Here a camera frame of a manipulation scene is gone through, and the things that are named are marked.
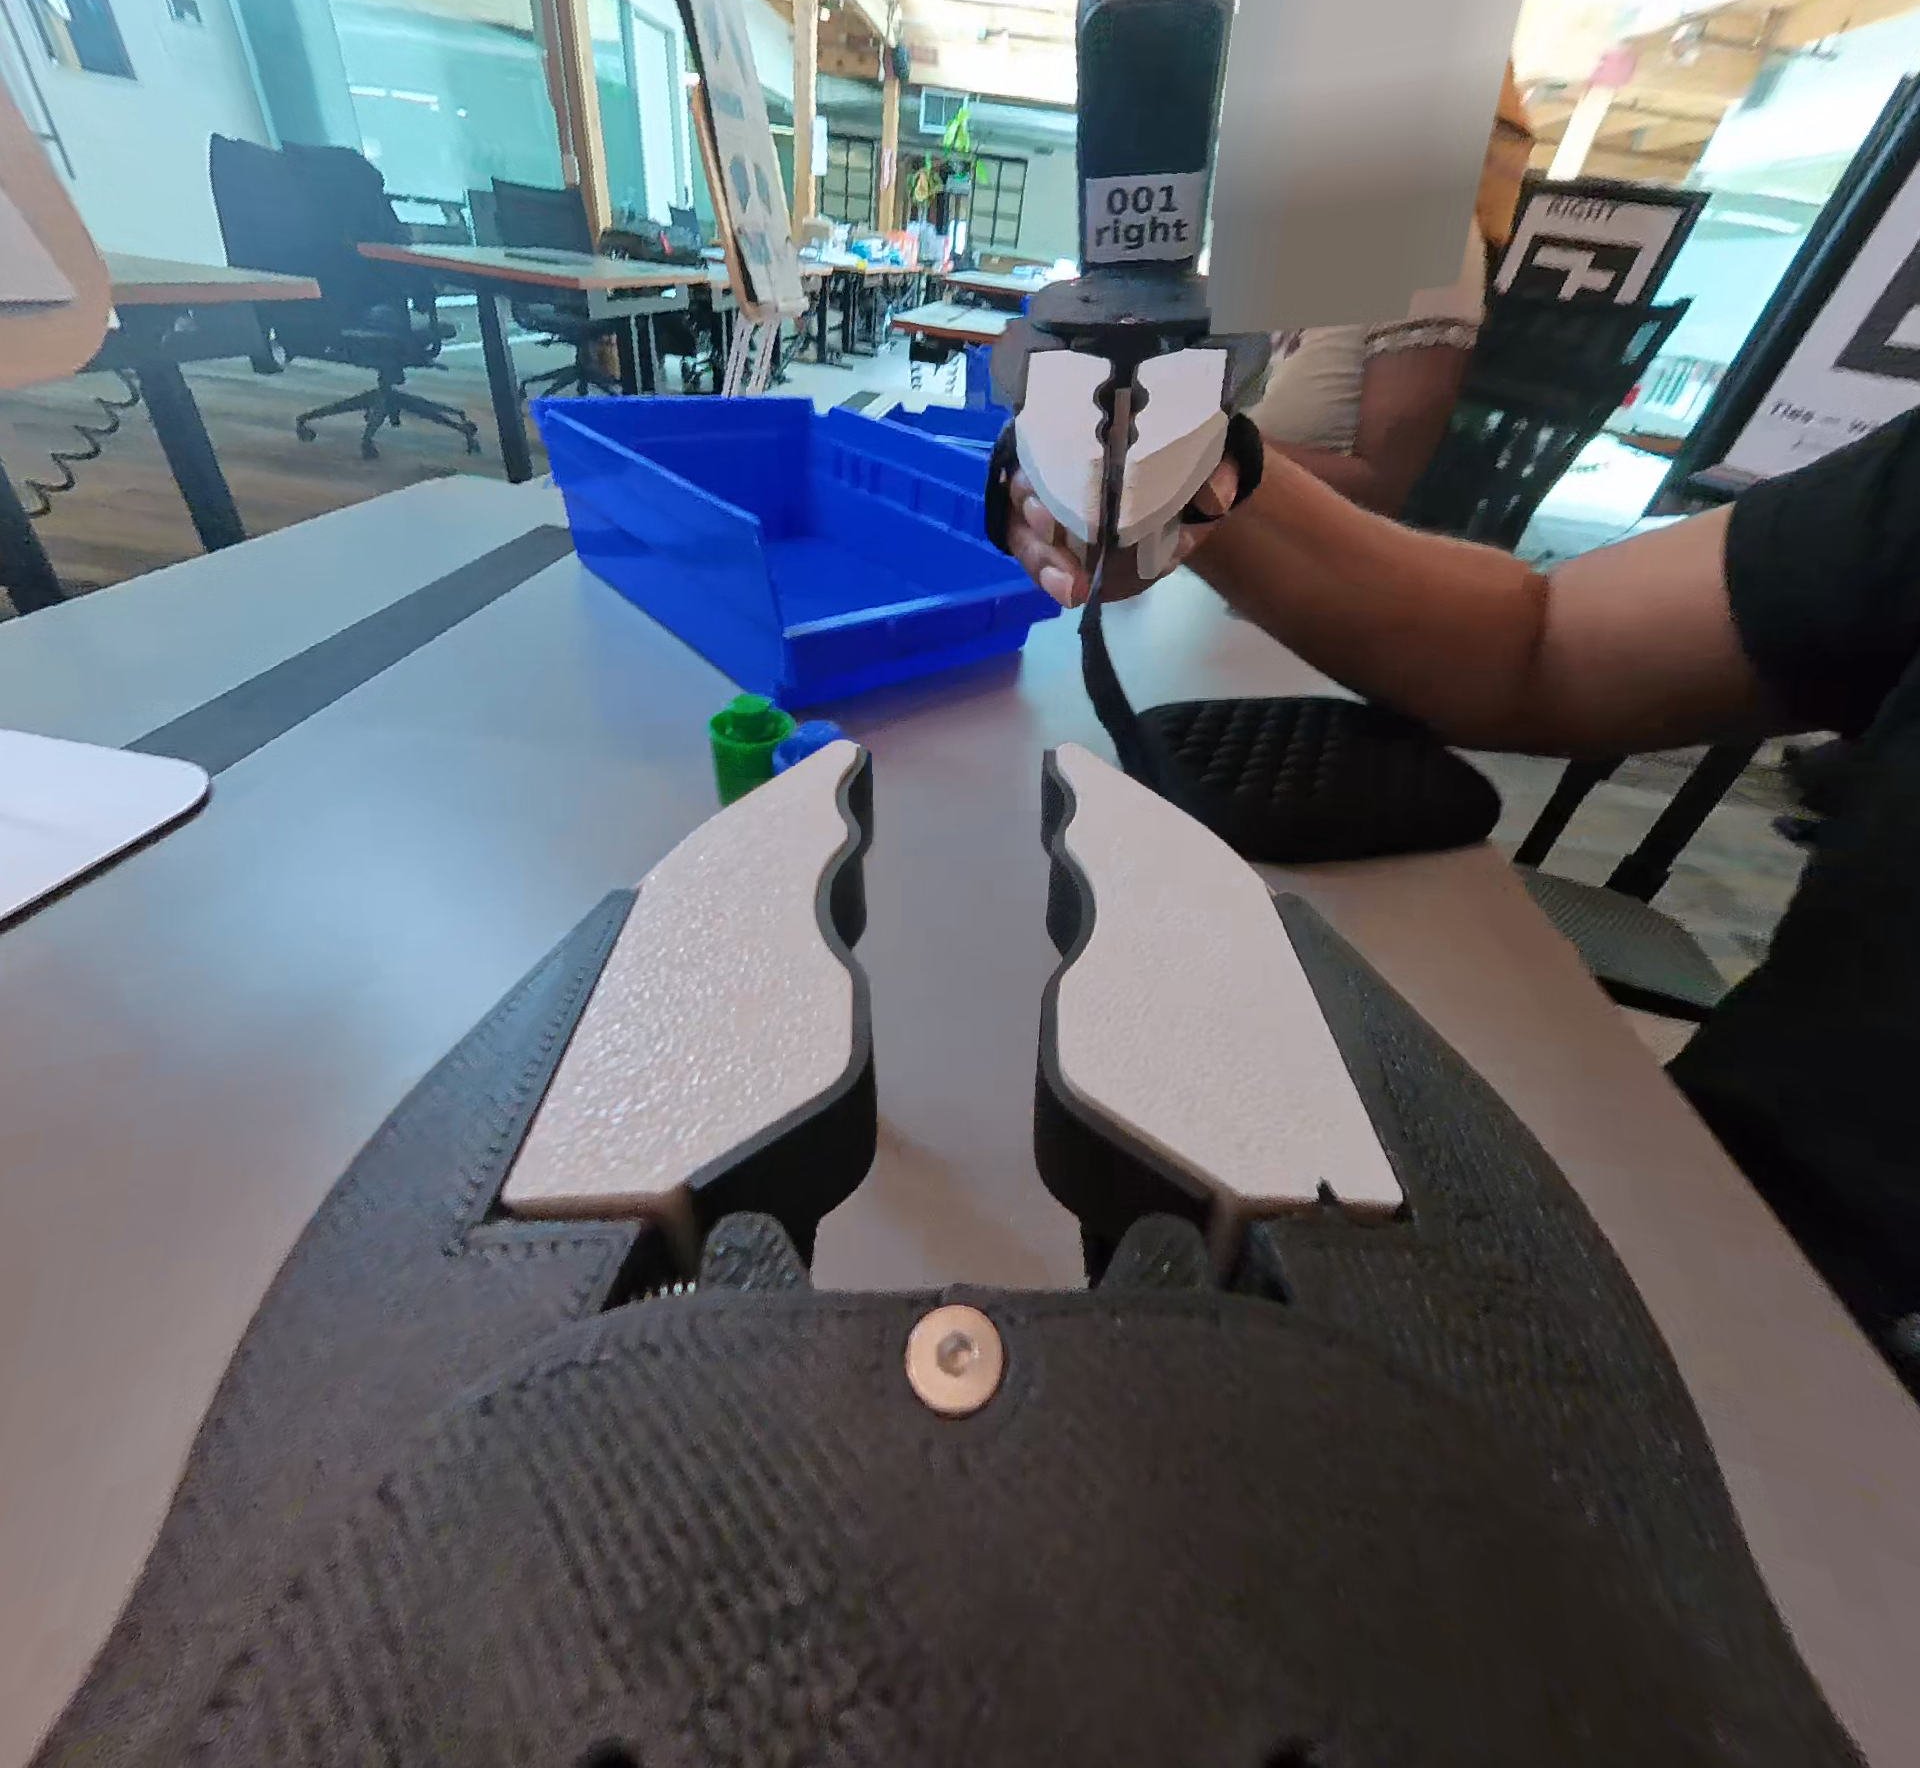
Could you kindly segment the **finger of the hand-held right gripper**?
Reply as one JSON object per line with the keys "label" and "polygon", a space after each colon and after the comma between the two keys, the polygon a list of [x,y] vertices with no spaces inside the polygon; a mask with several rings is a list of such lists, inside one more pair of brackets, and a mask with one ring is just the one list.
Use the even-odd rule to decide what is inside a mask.
{"label": "finger of the hand-held right gripper", "polygon": [[1079,550],[1115,547],[1110,499],[1114,364],[1089,350],[1036,350],[1014,412],[1019,474],[1052,528]]}
{"label": "finger of the hand-held right gripper", "polygon": [[1227,376],[1227,346],[1171,350],[1138,365],[1115,542],[1140,583],[1164,578],[1186,554],[1186,532],[1223,514],[1212,478],[1230,434]]}

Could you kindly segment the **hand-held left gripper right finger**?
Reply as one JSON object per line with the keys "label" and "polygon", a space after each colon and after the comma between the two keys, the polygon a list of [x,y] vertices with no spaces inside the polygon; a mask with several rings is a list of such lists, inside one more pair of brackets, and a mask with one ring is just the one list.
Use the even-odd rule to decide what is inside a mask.
{"label": "hand-held left gripper right finger", "polygon": [[1034,1165],[1100,1275],[1167,1215],[1235,1275],[1244,1230],[1406,1215],[1296,942],[1227,840],[1091,748],[1042,754],[1046,933]]}

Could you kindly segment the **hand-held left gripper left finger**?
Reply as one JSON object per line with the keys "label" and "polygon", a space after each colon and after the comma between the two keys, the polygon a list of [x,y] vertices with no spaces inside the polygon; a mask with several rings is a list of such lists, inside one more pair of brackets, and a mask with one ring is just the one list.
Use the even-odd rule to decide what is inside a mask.
{"label": "hand-held left gripper left finger", "polygon": [[635,889],[499,1189],[520,1221],[646,1221],[684,1259],[733,1213],[810,1259],[876,1153],[864,933],[871,759],[830,741]]}

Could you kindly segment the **green dry-erase marker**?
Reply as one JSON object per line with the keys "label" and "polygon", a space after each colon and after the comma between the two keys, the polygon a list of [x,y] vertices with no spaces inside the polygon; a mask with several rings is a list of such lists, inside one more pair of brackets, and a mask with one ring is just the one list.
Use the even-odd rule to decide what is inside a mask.
{"label": "green dry-erase marker", "polygon": [[737,695],[707,718],[707,763],[719,807],[772,780],[776,752],[795,730],[796,721],[762,695]]}

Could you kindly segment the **person's right hand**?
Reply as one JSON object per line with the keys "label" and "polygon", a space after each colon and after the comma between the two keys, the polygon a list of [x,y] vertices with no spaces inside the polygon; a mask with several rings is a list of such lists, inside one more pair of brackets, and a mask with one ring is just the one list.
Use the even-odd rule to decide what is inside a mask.
{"label": "person's right hand", "polygon": [[1249,532],[1239,514],[1232,514],[1235,501],[1239,469],[1235,462],[1227,459],[1200,489],[1201,510],[1212,510],[1218,518],[1205,525],[1183,525],[1176,533],[1176,554],[1167,558],[1164,572],[1144,573],[1138,550],[1130,550],[1114,555],[1100,573],[1091,573],[1089,558],[1073,550],[1073,537],[1052,521],[1042,499],[1034,491],[1026,477],[1014,469],[1009,477],[1007,544],[1022,572],[1067,611],[1089,605],[1095,594],[1106,602],[1128,602],[1159,579],[1167,579],[1173,568],[1186,568],[1201,579],[1223,588],[1221,578],[1232,572],[1239,555],[1244,555],[1244,547],[1257,542],[1257,532]]}

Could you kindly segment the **blue plastic bin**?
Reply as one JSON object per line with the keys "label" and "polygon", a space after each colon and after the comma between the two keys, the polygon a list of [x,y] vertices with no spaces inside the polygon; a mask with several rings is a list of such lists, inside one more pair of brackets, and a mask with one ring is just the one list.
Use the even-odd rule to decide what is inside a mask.
{"label": "blue plastic bin", "polygon": [[534,405],[578,561],[737,687],[810,712],[1059,617],[985,533],[985,451],[804,396]]}
{"label": "blue plastic bin", "polygon": [[990,454],[997,439],[1011,431],[1011,416],[999,405],[950,408],[925,403],[914,408],[910,403],[893,403],[876,421],[966,454]]}

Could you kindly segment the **black framed sign board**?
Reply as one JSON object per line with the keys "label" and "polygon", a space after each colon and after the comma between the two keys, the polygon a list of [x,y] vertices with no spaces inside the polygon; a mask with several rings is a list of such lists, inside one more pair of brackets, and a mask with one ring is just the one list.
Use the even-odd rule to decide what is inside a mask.
{"label": "black framed sign board", "polygon": [[1659,302],[1701,188],[1524,174],[1446,431],[1401,521],[1516,550],[1686,312]]}
{"label": "black framed sign board", "polygon": [[[1733,302],[1753,302],[1748,317]],[[1746,276],[1662,382],[1686,426],[1648,515],[1735,501],[1917,408],[1917,76],[1903,73],[1769,288]]]}

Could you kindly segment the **hanging cardboard sign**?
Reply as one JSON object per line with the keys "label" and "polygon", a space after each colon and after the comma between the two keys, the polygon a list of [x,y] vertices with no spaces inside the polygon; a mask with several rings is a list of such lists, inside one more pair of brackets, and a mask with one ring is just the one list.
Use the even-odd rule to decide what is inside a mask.
{"label": "hanging cardboard sign", "polygon": [[697,144],[737,306],[753,326],[805,311],[799,252],[742,0],[675,0],[697,76]]}

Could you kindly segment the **grey mesh chair seat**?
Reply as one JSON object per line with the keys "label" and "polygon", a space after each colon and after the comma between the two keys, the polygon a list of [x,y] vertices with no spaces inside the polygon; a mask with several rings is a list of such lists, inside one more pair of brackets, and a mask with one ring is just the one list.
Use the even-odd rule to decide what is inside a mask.
{"label": "grey mesh chair seat", "polygon": [[1600,884],[1541,868],[1583,800],[1606,782],[1623,754],[1571,763],[1547,807],[1512,854],[1532,907],[1575,949],[1592,979],[1620,1004],[1670,1023],[1704,1023],[1723,1000],[1726,979],[1708,953],[1653,901],[1666,889],[1684,848],[1761,752],[1761,741],[1714,744],[1669,798],[1649,833]]}

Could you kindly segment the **wooden desk black legs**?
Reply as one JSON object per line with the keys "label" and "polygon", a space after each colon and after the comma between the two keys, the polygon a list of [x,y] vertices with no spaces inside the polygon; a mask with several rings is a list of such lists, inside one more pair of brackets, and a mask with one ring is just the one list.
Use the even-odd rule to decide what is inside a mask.
{"label": "wooden desk black legs", "polygon": [[495,435],[504,477],[511,484],[523,484],[536,474],[530,459],[530,421],[517,396],[517,368],[510,350],[511,299],[542,288],[586,292],[593,330],[606,332],[612,342],[615,386],[626,396],[658,389],[654,321],[684,311],[691,296],[698,292],[719,321],[737,306],[733,286],[715,267],[593,254],[584,267],[542,269],[510,262],[496,245],[444,244],[362,244],[356,252],[365,262],[398,267],[411,280],[433,280],[434,286],[475,299]]}
{"label": "wooden desk black legs", "polygon": [[78,376],[131,378],[136,405],[154,425],[203,550],[238,547],[244,525],[181,365],[251,355],[263,332],[256,311],[319,302],[322,286],[304,273],[131,252],[109,252],[105,264],[109,326],[99,355]]}

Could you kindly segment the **wooden pillar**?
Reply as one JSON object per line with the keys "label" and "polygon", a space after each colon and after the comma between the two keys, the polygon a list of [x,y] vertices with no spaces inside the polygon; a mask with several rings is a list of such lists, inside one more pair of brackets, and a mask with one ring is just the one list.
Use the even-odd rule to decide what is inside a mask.
{"label": "wooden pillar", "polygon": [[584,198],[589,227],[612,221],[589,0],[536,0],[547,99],[557,126],[563,185]]}

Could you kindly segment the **white stand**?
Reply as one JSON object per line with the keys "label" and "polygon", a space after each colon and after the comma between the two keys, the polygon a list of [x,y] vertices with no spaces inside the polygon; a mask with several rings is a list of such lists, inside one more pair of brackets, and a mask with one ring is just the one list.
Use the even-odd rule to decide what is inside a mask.
{"label": "white stand", "polygon": [[4,923],[169,835],[210,778],[172,754],[4,730]]}

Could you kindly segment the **white printed sign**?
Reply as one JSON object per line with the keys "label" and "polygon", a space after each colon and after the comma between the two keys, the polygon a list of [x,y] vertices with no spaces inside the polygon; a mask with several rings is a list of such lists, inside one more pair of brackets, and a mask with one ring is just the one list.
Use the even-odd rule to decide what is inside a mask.
{"label": "white printed sign", "polygon": [[101,248],[4,88],[4,392],[78,376],[108,337],[109,311]]}

